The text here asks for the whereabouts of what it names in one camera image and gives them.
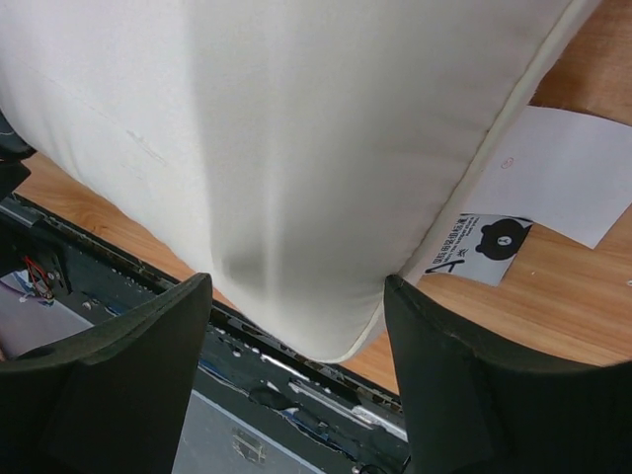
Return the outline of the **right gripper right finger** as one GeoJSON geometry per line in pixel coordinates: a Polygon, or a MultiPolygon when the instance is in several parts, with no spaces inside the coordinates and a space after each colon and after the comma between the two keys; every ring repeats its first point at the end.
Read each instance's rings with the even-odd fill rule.
{"type": "Polygon", "coordinates": [[[510,341],[398,276],[384,314],[416,473],[627,473],[631,365],[510,341]]]}

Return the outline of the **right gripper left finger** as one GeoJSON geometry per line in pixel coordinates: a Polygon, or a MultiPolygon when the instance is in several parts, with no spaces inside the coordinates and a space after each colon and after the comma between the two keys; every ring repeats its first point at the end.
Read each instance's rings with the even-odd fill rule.
{"type": "Polygon", "coordinates": [[[211,306],[211,277],[196,274],[2,362],[2,472],[171,472],[211,306]]]}

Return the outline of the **cream white pillow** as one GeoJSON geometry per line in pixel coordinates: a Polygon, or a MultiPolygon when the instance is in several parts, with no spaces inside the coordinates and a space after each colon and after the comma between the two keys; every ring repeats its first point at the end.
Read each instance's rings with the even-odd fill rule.
{"type": "Polygon", "coordinates": [[[5,1],[1,110],[302,356],[417,282],[594,1],[5,1]]]}

